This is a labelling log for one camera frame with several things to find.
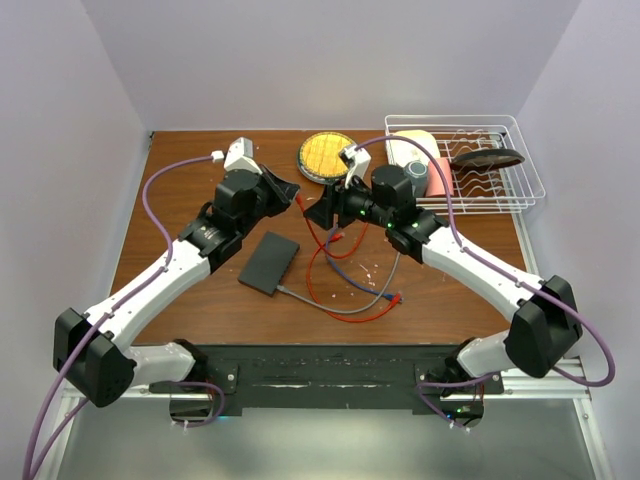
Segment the black network switch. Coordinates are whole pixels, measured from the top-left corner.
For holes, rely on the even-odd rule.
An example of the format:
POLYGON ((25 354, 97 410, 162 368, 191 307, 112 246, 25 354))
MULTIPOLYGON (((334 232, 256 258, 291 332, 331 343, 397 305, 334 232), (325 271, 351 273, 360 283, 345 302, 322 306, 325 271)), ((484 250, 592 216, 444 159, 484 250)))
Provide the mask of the black network switch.
POLYGON ((297 242, 266 232, 240 272, 238 282, 273 297, 299 249, 297 242))

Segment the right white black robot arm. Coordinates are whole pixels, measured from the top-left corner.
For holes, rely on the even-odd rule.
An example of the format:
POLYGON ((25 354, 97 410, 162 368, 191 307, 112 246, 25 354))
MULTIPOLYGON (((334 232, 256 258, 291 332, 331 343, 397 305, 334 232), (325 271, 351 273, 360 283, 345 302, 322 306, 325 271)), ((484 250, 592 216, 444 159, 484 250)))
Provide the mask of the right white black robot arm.
POLYGON ((509 321, 507 330, 469 339, 448 358, 445 379, 456 392, 469 392, 482 376, 511 368, 542 378, 582 335, 563 309, 575 305, 566 280, 543 280, 484 250, 469 252, 444 217, 418 207, 411 181, 397 166, 376 168, 369 184, 354 177, 325 186, 304 216, 324 230, 356 220, 384 228, 400 254, 453 277, 509 321))

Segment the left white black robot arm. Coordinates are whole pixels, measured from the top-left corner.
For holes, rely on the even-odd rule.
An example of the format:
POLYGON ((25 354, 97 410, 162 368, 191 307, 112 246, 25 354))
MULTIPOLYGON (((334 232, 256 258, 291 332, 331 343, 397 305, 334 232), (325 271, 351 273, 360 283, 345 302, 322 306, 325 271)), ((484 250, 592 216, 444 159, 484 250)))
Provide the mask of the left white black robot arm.
POLYGON ((55 369, 99 408, 141 384, 174 382, 185 392, 200 390, 208 360, 193 344, 175 340, 136 347, 133 342, 176 298, 233 257, 259 221, 285 212, 299 189, 265 166, 227 172, 212 200, 152 265, 86 312, 69 308, 59 315, 55 369))

